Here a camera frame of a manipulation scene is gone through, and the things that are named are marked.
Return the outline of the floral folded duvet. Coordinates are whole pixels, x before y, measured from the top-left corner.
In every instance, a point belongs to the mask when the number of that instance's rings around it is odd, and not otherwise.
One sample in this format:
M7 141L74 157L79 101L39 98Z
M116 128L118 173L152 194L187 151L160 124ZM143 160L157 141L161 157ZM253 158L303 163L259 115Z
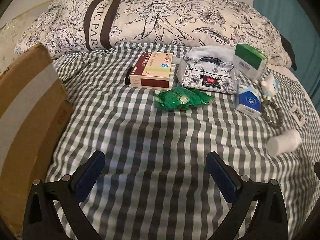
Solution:
M53 0L22 34L15 53L40 43L57 59L121 42L190 47L247 43L270 64L291 66L269 19L236 0Z

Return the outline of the teal curtain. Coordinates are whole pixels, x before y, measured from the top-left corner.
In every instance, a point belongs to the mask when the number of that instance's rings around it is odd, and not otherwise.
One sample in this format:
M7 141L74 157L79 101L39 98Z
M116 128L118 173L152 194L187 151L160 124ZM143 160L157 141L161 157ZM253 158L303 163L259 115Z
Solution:
M297 0L254 0L253 7L291 43L295 76L319 109L319 35L309 17Z

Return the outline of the white sticker card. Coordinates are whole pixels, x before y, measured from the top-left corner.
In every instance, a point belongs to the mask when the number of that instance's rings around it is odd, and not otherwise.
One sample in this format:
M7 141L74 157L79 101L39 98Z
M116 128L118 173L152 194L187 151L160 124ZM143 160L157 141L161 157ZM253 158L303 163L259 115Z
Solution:
M294 118L295 122L298 124L299 127L304 126L304 124L306 122L306 116L296 104L294 104L290 108L289 113Z

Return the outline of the brown cardboard box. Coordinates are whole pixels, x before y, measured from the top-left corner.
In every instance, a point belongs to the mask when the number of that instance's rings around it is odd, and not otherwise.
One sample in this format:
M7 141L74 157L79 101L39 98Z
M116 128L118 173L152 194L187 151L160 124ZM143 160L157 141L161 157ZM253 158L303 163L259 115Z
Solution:
M21 235L31 185L44 180L73 113L46 47L37 44L1 74L1 219Z

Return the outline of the white cylindrical handheld device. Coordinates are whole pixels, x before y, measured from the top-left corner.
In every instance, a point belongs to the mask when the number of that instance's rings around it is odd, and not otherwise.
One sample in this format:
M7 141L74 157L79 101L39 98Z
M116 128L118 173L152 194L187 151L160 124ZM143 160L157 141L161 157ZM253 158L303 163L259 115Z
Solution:
M271 156L294 152L301 144L300 133L296 129L285 130L281 135L268 139L266 148Z

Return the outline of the red beige medicine box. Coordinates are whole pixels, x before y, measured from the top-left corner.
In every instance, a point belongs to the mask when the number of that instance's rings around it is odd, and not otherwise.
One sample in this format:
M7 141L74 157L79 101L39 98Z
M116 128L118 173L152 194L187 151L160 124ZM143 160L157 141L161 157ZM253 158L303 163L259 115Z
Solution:
M132 87L169 89L172 53L143 52L129 74Z

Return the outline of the floral tissue pack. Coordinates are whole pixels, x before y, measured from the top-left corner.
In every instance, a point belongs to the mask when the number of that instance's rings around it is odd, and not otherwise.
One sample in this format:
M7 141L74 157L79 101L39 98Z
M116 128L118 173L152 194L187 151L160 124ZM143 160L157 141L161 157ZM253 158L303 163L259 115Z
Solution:
M234 49L224 46L194 47L181 59L177 78L185 88L235 94L238 80Z

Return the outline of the grey white checkered cloth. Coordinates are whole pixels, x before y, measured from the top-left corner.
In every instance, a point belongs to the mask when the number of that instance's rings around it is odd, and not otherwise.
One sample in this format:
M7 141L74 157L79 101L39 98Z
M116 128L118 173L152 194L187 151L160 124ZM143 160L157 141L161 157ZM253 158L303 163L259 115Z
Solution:
M319 197L313 171L319 117L300 83L287 69L268 70L279 82L274 100L284 115L281 129L236 111L234 97L220 93L208 106L166 112L154 107L154 90L125 85L127 70L145 51L182 57L188 48L122 43L54 62L74 113L47 180L73 173L100 150L105 168L81 208L101 238L207 239L230 208L205 168L206 155L215 151L254 181L279 181L293 237ZM289 113L294 104L306 116L303 127ZM300 133L299 147L269 155L268 139L288 129Z

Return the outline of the blue white tissue pack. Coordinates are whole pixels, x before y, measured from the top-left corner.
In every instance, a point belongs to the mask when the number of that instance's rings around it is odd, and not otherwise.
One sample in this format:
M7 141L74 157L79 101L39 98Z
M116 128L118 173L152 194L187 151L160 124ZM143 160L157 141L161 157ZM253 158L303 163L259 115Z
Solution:
M262 107L258 91L250 85L238 83L235 109L254 118L261 116Z

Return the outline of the green snack packet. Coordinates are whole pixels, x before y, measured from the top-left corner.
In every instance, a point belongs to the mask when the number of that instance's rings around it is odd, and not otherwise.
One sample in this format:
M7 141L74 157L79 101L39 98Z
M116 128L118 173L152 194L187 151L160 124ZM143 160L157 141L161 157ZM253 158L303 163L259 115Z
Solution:
M155 95L155 107L164 111L186 111L199 106L207 106L214 97L199 89L174 87Z

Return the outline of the green white carton box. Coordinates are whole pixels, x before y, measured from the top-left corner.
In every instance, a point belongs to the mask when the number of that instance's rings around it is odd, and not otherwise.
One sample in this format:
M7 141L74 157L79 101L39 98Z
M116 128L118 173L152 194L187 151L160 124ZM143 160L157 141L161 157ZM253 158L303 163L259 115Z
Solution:
M233 63L247 78L257 81L263 75L268 57L249 44L239 43L235 46Z

